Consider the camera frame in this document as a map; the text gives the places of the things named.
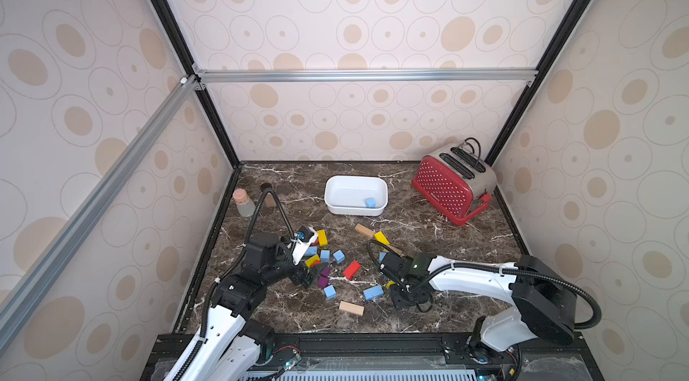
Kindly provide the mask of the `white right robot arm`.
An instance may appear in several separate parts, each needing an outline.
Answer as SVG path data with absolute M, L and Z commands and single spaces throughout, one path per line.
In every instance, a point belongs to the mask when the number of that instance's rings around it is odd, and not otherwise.
M 518 262 L 482 264 L 441 255 L 399 255 L 376 239 L 367 241 L 366 248 L 379 272 L 391 280 L 396 308 L 427 312 L 435 296 L 445 292 L 507 304 L 499 314 L 475 321 L 464 350 L 478 364 L 487 364 L 503 352 L 515 355 L 520 344 L 533 339 L 570 345 L 577 332 L 597 326 L 602 319 L 602 308 L 590 293 L 531 255 L 522 255 Z

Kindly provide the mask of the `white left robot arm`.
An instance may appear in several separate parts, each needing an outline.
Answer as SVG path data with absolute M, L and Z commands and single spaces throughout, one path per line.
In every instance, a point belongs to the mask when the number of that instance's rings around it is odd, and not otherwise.
M 255 232 L 264 202 L 272 197 L 287 233 Z M 253 320 L 268 288 L 282 280 L 307 289 L 323 266 L 309 267 L 303 257 L 318 234 L 312 227 L 294 229 L 272 187 L 263 190 L 251 216 L 244 248 L 231 267 L 212 283 L 201 323 L 165 377 L 167 380 L 240 380 L 256 364 L 271 361 L 275 330 Z

